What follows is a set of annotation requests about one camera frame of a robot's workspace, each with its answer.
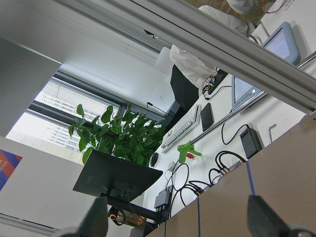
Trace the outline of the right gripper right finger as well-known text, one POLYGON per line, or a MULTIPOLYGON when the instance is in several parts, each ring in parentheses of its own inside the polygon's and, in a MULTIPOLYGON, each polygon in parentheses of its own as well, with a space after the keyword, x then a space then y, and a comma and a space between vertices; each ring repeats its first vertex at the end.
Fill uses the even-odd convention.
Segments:
POLYGON ((247 204, 247 226, 253 237, 292 237, 289 226, 261 196, 250 195, 247 204))

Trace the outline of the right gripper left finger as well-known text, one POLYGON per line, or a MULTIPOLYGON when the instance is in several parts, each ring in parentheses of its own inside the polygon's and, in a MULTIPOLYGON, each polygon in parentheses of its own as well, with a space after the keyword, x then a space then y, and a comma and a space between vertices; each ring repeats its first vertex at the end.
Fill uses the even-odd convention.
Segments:
POLYGON ((76 237, 105 237, 108 231, 107 197, 98 197, 90 207, 80 226, 76 237))

